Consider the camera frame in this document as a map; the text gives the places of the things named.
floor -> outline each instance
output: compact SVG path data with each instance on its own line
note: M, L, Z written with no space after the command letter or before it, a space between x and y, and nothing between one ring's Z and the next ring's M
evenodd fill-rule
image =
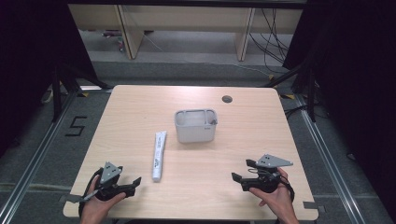
M269 80L271 75L278 77L287 71L280 67L281 63L278 60L264 56L251 39L247 45L246 59L238 62L233 45L233 34L149 32L146 33L137 58L131 61L125 52L120 50L119 38L103 37L102 33L103 31L80 31L98 76L103 76L104 79L107 78L110 81L128 83L130 81L128 78L131 78L128 77L129 75L140 76L140 74L131 75L128 71L139 69L139 66L147 64L156 69L153 71L157 73L150 74L148 69L139 70L142 72L142 77L140 77L142 84L153 83L153 80L145 80L144 76L168 76L173 71L176 72L178 67L183 66L191 69L191 76L200 76L202 73L200 65L205 65L212 71L210 76L221 77L229 74L232 76L235 70L241 70L244 73L243 76L252 73L252 77L259 76L265 80ZM259 34L253 36L256 40L260 40L263 46L267 46ZM280 35L279 39L288 46L292 35ZM268 45L268 49L278 58L282 58L278 47ZM123 72L123 77L120 74L114 74L116 67L119 69L117 71ZM204 83L202 85L210 85L214 81L216 81L214 85L230 86L253 86L258 83L255 81L238 84L238 80L232 83L211 79L210 82L202 82ZM155 84L163 83L165 82L155 80ZM168 80L166 83L176 83L176 80L173 82ZM291 80L277 87L281 95L285 96L290 93L290 83ZM0 172L0 203L3 206L7 203L16 205L16 210L9 212L11 219L7 222L2 220L3 223L49 221L78 223L76 219L63 217L63 205L57 201L61 195L71 189L75 174L78 172L78 165L82 163L86 148L100 120L103 108L106 106L109 93L91 92L89 95L90 97L74 97L59 127L54 127L49 119L52 105L43 104L32 116L25 132L20 136L20 144L9 149L0 159L0 171L2 171ZM293 97L295 97L294 100L287 97L281 99L285 110L304 104L303 95ZM66 104L69 98L69 96L64 97ZM71 141L70 138L65 137L72 132L69 124L76 116L84 114L90 116L90 120L84 124L86 125L84 134L77 142ZM331 119L327 117L325 108L316 107L316 114L316 123L312 123L306 113L299 110L288 119L318 206L319 218L315 222L392 223L359 165L346 156L347 147ZM48 130L51 129L54 131L52 137L47 136ZM40 148L44 148L41 150L42 158L32 160L40 158L36 154ZM31 167L30 161L37 161L37 164L36 170L29 174L26 168ZM24 176L27 176L30 182L27 183L28 188L21 193L23 197L18 202L9 202L7 199L12 197L15 188L20 185L19 181Z

white tube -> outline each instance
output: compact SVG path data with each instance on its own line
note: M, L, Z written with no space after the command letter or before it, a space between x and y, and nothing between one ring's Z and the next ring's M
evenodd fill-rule
M163 172L163 149L165 146L166 131L155 133L154 162L152 164L152 180L160 182Z

finger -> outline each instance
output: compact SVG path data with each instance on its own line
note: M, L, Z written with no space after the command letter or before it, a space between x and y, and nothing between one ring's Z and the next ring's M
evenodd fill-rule
M288 173L286 173L282 168L277 167L277 170L280 172L280 175L284 176L285 178L288 178Z
M124 199L125 197L126 197L126 193L122 192L122 193L117 194L112 199L108 200L107 202L110 204L110 206L113 206L114 204L122 201L122 199Z
M256 195L257 197L259 197L263 200L266 199L266 197L267 197L267 193L265 193L264 191L262 191L260 189L250 188L248 191L250 191L250 193Z
M90 194L90 193L92 193L92 192L95 190L95 185L96 185L96 182L97 182L98 178L99 178L99 175L96 175L96 176L93 178L93 180L92 180L92 182L91 182L91 185L90 185L90 188L88 189L87 194Z
M265 202L265 200L262 200L260 203L259 203L259 206L260 207L263 207L263 206L265 206L267 203Z

metal rail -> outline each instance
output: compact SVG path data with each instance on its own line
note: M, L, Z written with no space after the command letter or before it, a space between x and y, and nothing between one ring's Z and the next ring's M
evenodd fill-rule
M301 95L297 94L296 99L298 106L305 105L304 99ZM344 204L344 207L347 214L349 215L351 222L357 224L366 223L355 198L353 197L345 179L342 177L340 170L338 169L334 159L332 158L332 153L327 148L327 145L320 134L317 124L315 122L312 122L311 118L309 118L308 113L305 110L303 111L303 118L309 132L312 135L312 138L315 141L315 144L317 145L320 157L323 159L326 169L329 172L332 182L334 183L340 199Z
M50 144L55 138L56 133L58 132L63 122L64 115L66 114L67 109L70 107L71 103L76 98L76 96L77 96L76 92L71 92L67 95L66 99L64 100L63 112L61 113L59 118L53 121L49 126L46 135L44 136L38 149L36 150L35 155L30 160L28 166L23 172L21 179L15 186L14 190L12 190L10 196L7 199L7 202L1 207L1 212L0 212L1 223L8 224L15 215L15 212L17 211L19 205L21 204L21 201L26 193L26 190L29 189L30 183L35 177L35 174L37 173L40 164L44 160L50 148Z

hand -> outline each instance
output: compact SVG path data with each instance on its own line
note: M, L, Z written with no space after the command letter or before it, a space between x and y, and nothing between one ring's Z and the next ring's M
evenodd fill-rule
M87 194L90 194L95 190L95 183L97 182L98 178L99 175L97 175L93 179ZM124 192L114 196L114 198L108 201L100 201L95 196L91 197L89 201L85 202L84 209L82 210L82 214L81 214L80 223L81 224L101 223L107 217L110 208L114 204L119 203L125 197L126 194Z
M288 178L288 174L284 170L281 168L277 168L277 170L286 179ZM294 213L293 205L291 204L289 190L282 183L279 183L277 189L272 193L266 193L255 188L250 188L249 191L262 199L262 201L259 203L259 206L265 206L268 204L270 209L279 218L281 223L298 223L297 217Z

